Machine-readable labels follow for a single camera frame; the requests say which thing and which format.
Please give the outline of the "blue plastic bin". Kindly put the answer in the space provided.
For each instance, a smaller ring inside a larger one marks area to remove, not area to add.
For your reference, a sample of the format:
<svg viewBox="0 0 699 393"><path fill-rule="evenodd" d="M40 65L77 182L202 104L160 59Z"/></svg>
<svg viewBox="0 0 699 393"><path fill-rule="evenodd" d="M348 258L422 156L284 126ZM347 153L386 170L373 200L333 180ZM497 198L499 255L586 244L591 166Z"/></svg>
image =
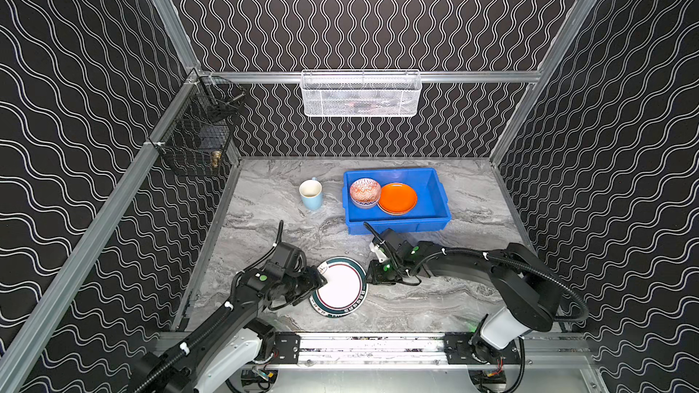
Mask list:
<svg viewBox="0 0 699 393"><path fill-rule="evenodd" d="M360 184L369 184L379 198L356 204L353 197ZM364 169L347 171L343 176L342 202L347 231L367 235L369 223L382 232L433 232L451 222L446 190L431 167Z"/></svg>

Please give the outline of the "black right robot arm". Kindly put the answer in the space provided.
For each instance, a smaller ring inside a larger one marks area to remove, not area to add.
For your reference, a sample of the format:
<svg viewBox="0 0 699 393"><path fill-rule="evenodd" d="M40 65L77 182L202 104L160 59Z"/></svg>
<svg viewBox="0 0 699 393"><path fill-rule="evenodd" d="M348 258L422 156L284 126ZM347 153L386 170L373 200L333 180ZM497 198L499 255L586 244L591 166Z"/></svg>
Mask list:
<svg viewBox="0 0 699 393"><path fill-rule="evenodd" d="M372 285L417 287L424 278L446 277L498 292L504 306L485 316L469 339L477 360L492 360L531 331L549 332L555 323L579 323L589 317L584 299L522 244L493 250L429 241L413 244L391 229L380 233L369 223L364 227L372 234L376 255L366 272Z"/></svg>

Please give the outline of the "lavender ceramic bowl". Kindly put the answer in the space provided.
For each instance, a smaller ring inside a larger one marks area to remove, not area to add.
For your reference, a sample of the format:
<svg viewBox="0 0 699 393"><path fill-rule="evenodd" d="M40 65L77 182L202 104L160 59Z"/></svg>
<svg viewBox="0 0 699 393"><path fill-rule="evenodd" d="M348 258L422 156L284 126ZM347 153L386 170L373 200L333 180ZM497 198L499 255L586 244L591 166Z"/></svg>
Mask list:
<svg viewBox="0 0 699 393"><path fill-rule="evenodd" d="M358 207L358 209L372 209L378 205L378 200L374 201L355 201L352 200L353 205Z"/></svg>

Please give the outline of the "light blue ceramic mug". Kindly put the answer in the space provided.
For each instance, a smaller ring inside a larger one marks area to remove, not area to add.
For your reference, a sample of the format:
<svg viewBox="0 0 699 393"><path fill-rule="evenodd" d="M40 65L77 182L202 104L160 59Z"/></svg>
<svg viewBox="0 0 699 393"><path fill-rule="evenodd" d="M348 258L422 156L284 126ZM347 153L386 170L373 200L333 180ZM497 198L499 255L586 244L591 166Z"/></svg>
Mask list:
<svg viewBox="0 0 699 393"><path fill-rule="evenodd" d="M302 203L307 209L316 211L321 208L323 203L323 187L316 178L303 181L300 184L299 192Z"/></svg>

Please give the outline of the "white plate green red rim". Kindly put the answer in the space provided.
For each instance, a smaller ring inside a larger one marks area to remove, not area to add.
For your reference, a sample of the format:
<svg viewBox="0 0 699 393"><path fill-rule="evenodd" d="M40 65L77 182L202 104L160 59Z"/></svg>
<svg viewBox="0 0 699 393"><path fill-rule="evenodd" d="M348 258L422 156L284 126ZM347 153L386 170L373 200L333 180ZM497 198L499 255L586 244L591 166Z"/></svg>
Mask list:
<svg viewBox="0 0 699 393"><path fill-rule="evenodd" d="M330 258L318 266L327 283L309 298L311 307L326 318L343 318L357 310L368 294L364 268L354 259Z"/></svg>

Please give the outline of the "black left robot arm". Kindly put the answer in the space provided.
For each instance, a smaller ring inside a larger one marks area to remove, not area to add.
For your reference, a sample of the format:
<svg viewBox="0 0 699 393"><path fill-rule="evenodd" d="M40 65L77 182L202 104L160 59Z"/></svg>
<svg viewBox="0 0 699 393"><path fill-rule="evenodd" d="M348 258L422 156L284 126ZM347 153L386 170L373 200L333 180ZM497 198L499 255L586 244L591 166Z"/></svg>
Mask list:
<svg viewBox="0 0 699 393"><path fill-rule="evenodd" d="M260 315L296 306L327 284L302 249L282 241L283 229L280 222L270 251L234 276L211 316L162 354L135 363L128 392L214 392L243 366L274 358L274 327Z"/></svg>

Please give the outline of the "metal base rail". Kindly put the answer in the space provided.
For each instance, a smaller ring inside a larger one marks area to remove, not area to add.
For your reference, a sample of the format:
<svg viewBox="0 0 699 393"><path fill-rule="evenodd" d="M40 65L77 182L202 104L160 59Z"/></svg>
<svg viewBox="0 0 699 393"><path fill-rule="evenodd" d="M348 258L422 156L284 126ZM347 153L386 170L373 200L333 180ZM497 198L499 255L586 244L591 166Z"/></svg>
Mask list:
<svg viewBox="0 0 699 393"><path fill-rule="evenodd" d="M575 333L533 333L491 362L464 333L280 334L275 358L251 363L229 392L604 392L588 343Z"/></svg>

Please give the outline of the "orange plate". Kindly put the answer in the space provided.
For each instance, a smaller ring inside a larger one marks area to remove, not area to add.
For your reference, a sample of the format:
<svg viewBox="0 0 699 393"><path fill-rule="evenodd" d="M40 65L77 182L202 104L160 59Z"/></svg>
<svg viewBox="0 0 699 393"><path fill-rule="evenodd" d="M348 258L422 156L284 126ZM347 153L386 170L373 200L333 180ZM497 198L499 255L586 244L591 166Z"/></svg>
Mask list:
<svg viewBox="0 0 699 393"><path fill-rule="evenodd" d="M378 202L379 208L392 216L403 216L412 211L418 203L416 191L402 183L391 183L382 187Z"/></svg>

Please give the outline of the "orange patterned ceramic bowl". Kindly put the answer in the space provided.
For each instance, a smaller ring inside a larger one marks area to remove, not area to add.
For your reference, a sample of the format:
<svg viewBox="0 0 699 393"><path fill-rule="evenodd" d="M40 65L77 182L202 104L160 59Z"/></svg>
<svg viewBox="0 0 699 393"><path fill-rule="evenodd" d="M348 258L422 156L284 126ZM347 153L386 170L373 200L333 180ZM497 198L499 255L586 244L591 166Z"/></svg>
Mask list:
<svg viewBox="0 0 699 393"><path fill-rule="evenodd" d="M372 178L360 178L354 181L349 187L349 196L355 201L380 200L382 186Z"/></svg>

